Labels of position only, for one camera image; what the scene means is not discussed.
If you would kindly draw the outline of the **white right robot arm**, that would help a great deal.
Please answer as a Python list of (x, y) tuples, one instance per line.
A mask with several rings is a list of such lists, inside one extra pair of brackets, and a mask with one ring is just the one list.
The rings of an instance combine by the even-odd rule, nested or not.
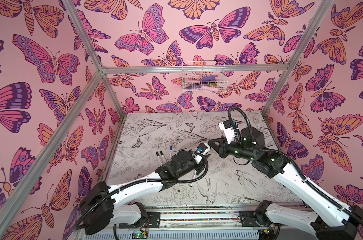
[(283, 207), (264, 200), (254, 211), (260, 226), (286, 225), (311, 235), (319, 240), (353, 240), (363, 224), (363, 210), (349, 207), (337, 200), (306, 177), (282, 152), (268, 149), (264, 134), (256, 128), (244, 128), (240, 141), (235, 140), (232, 128), (225, 129), (225, 137), (208, 142), (221, 158), (233, 156), (251, 162), (252, 166), (274, 180), (310, 208), (310, 212)]

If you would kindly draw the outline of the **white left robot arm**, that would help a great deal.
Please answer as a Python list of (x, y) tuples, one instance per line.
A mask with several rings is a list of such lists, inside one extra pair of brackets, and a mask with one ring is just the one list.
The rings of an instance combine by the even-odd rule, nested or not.
[(75, 230), (85, 230), (93, 235), (117, 218), (113, 211), (126, 203), (148, 194), (158, 193), (176, 184), (191, 184), (204, 178), (208, 172), (210, 148), (197, 147), (196, 151), (179, 151), (171, 161), (161, 165), (151, 174), (120, 185), (108, 186), (105, 181), (96, 184), (80, 202), (80, 216)]

